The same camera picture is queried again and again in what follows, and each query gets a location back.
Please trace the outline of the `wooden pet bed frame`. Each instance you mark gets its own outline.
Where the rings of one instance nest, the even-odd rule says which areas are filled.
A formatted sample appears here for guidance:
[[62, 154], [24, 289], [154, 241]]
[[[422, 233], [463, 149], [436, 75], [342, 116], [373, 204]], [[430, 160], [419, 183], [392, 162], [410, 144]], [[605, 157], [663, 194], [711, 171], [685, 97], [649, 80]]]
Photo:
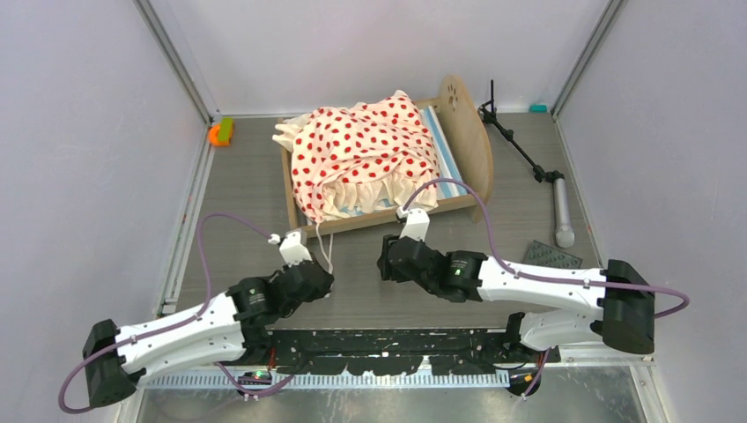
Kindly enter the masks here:
[[404, 91], [351, 107], [322, 106], [279, 121], [292, 228], [334, 234], [392, 222], [404, 204], [475, 208], [492, 194], [492, 148], [462, 80], [438, 94]]

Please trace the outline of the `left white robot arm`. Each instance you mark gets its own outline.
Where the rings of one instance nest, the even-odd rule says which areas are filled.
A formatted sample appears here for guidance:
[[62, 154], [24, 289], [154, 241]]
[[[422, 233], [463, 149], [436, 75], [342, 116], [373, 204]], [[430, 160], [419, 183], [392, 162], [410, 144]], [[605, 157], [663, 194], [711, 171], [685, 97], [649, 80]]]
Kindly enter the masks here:
[[129, 326], [95, 323], [83, 348], [90, 407], [118, 403], [147, 382], [191, 367], [263, 363], [270, 353], [267, 327], [328, 296], [334, 282], [300, 231], [288, 233], [279, 252], [281, 269], [243, 278], [200, 306]]

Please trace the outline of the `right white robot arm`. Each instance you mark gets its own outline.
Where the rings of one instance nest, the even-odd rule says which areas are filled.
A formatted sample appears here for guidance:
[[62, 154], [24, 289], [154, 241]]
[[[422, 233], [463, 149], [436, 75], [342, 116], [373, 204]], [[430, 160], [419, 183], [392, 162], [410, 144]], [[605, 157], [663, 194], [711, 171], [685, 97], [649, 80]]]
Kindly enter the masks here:
[[402, 232], [382, 242], [382, 279], [414, 282], [456, 303], [517, 301], [547, 309], [508, 317], [502, 341], [511, 360], [597, 340], [623, 353], [654, 352], [655, 292], [629, 263], [609, 260], [604, 269], [574, 270], [500, 262], [473, 251], [440, 253], [425, 244], [430, 220], [423, 210], [407, 211], [400, 220]]

